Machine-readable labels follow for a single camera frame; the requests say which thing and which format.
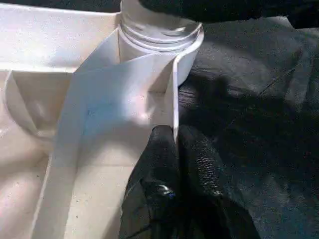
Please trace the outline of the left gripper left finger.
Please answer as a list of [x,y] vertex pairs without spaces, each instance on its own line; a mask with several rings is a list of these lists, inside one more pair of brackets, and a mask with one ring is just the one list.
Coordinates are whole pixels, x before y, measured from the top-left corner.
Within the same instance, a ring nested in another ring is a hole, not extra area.
[[119,238],[177,239],[180,173],[172,128],[155,126],[129,176],[121,205]]

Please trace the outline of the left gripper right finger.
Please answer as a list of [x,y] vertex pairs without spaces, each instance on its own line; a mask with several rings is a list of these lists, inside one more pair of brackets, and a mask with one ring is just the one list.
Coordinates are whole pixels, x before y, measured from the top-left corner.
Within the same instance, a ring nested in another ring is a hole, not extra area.
[[182,189],[189,209],[187,234],[196,239],[258,239],[242,193],[211,140],[194,127],[178,132]]

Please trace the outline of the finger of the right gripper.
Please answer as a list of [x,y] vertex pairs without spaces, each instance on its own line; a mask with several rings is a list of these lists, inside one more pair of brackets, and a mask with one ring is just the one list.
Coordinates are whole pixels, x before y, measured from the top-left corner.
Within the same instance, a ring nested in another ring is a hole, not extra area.
[[227,22],[286,16],[295,29],[319,26],[317,0],[141,0],[151,11],[199,22]]

